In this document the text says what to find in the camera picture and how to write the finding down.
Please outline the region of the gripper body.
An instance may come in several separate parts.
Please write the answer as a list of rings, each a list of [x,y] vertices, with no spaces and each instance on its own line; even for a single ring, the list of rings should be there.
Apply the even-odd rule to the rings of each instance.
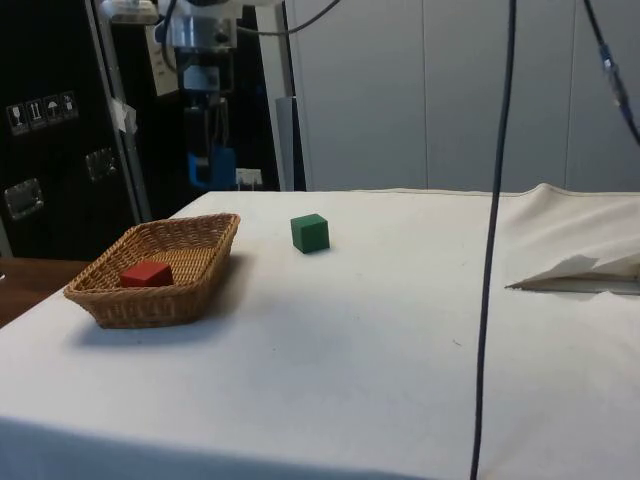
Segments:
[[[211,107],[234,91],[231,51],[190,53],[182,64],[180,87],[190,106]]]

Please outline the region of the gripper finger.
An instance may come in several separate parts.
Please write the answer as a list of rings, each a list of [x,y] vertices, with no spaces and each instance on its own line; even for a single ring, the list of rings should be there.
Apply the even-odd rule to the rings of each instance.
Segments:
[[[221,98],[215,108],[213,141],[215,147],[226,148],[231,138],[229,101]]]
[[[184,109],[187,152],[197,158],[207,157],[207,111],[200,106]]]

